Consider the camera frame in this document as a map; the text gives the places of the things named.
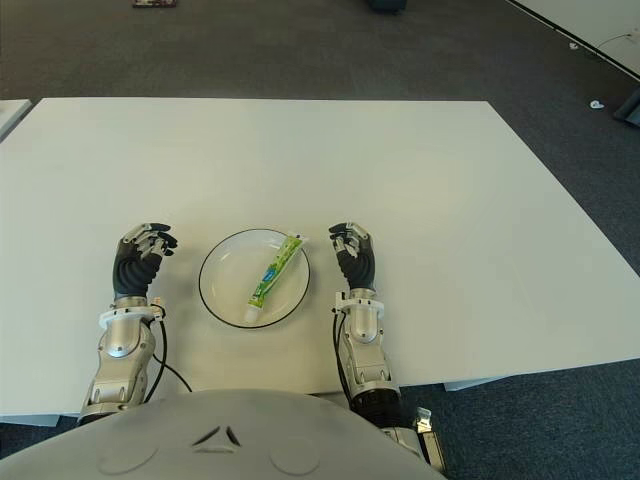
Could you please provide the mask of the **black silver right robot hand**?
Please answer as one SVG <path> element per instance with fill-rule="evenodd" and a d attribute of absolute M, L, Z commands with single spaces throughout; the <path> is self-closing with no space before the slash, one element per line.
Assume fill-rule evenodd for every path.
<path fill-rule="evenodd" d="M 355 222 L 329 228 L 339 268 L 349 288 L 374 290 L 376 263 L 371 234 Z"/>

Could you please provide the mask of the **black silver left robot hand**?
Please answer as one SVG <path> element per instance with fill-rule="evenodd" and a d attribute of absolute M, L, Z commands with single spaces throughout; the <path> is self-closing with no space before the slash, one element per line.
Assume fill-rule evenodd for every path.
<path fill-rule="evenodd" d="M 163 259 L 178 247 L 170 230 L 166 224 L 142 223 L 119 240 L 112 268 L 115 300 L 147 296 Z"/>

